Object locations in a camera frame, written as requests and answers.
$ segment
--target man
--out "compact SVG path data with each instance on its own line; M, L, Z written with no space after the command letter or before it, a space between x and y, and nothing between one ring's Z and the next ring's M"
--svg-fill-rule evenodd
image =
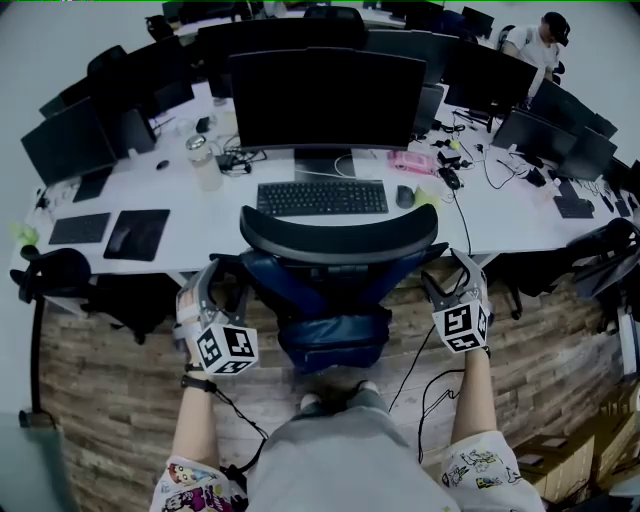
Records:
M553 70L560 61L560 47L567 46L569 24L557 12L548 12L540 20L540 26L512 28L502 46L502 52L538 68L529 89L529 97L535 96L543 78L553 80Z
M181 296L181 316L192 303L188 293ZM189 345L194 360L197 349L193 341ZM347 410L333 416L316 395L303 398L300 414L273 433L248 475L247 511L544 511L496 430L489 356L476 349L465 359L452 444L438 483L417 463L375 385L365 382ZM187 387L151 511L230 512L230 483L218 468L213 395Z

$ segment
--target white desk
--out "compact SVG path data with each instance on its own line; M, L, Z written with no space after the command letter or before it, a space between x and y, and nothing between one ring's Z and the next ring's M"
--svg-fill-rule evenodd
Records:
M94 274L167 273L180 281L177 278L180 272L201 269L208 263L210 253L239 254L248 248L239 230L240 209L243 205L255 206L258 183L294 179L293 151L268 152L268 160L255 163L250 175L236 178L225 176L221 189L202 192L187 160L184 147L187 136L178 137L173 130L174 123L180 119L195 121L214 111L207 84L196 85L194 92L194 100L167 114L166 117L175 116L176 119L165 127L156 149L139 155L134 160L120 161L100 197L73 203L73 194L66 194L68 197L65 200L54 199L50 214L33 212L27 217L25 222L38 230L38 249L42 253L63 247L48 244L53 229L52 218L55 220L104 212L111 212L112 215L103 241L99 244L72 246L87 257ZM453 109L448 105L441 104L438 112L438 118L447 125L452 123L451 110ZM235 132L235 126L230 127L225 122L230 118L233 121L234 116L228 113L230 111L230 100L228 105L215 110L220 122L207 134L209 140L215 139L216 135ZM265 120L265 129L269 129L268 120ZM436 155L437 148L431 147L430 143L450 137L441 131L431 132L428 141L414 142L410 149ZM486 148L492 137L484 126L478 125L477 131L467 129L462 132L460 140L478 158L473 145L481 143ZM226 137L220 139L220 144L224 140ZM469 156L464 151L461 152L463 158L468 160ZM433 182L429 185L419 175L389 169L386 153L356 150L354 164L358 177L383 180L389 205L388 214L287 217L284 220L309 225L339 226L368 224L398 217L407 212L395 203L398 185L422 185L431 191L446 190L446 199L449 191L443 184L433 187ZM497 158L509 162L507 151L491 148L487 157L487 171L496 185L510 176L510 172L496 162ZM156 165L165 159L170 161L169 167L157 171ZM457 196L467 222L474 254L556 249L617 216L617 211L614 210L615 214L610 213L600 197L594 197L591 192L580 187L577 187L578 195L590 199L595 206L594 219L562 219L552 200L553 195L558 195L558 192L550 182L544 188L537 189L525 180L514 178L501 190L494 190L487 183L481 163L476 163L474 169L458 171L458 175L464 182L464 188L457 192ZM51 197L60 196L57 192L59 190L51 191ZM106 260L102 257L120 211L156 208L170 209L171 213L154 261ZM438 219L437 242L448 242L451 247L467 251L465 230L456 205L441 201ZM19 256L19 248L16 248L11 268L26 268L26 262Z
M392 19L390 13L386 11L379 11L373 9L356 9L362 16L362 20L365 25L379 25L381 27L395 27L404 28L405 22L403 20ZM304 17L303 10L287 11L287 18L302 18ZM195 23L188 23L182 25L180 28L173 31L177 36L186 36L189 34L195 34L201 28L214 27L216 25L224 25L225 23L232 23L230 17L225 18L213 18L210 20L197 21Z

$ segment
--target shoe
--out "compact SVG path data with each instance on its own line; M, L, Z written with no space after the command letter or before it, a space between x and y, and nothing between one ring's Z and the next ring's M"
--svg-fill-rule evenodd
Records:
M358 385L356 386L356 392L362 391L363 389L368 389L369 391L373 391L376 395L380 394L380 391L378 391L378 386L376 386L370 380L363 380L358 382Z
M300 401L300 410L308 407L309 405L319 404L321 402L320 397L315 393L308 393L302 397Z

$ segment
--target chair headrest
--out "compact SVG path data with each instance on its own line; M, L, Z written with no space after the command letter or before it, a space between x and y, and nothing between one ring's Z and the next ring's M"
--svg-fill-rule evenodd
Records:
M240 232L256 250L319 265L367 265L403 258L438 236L432 205L385 222L361 226L306 226L274 219L243 206Z

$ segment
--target clear bottle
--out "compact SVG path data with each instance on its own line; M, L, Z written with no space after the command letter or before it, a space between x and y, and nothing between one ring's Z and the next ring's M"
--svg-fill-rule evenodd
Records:
M187 157L196 171L200 188L206 192L218 190L222 186L222 174L206 137L189 137L186 146Z

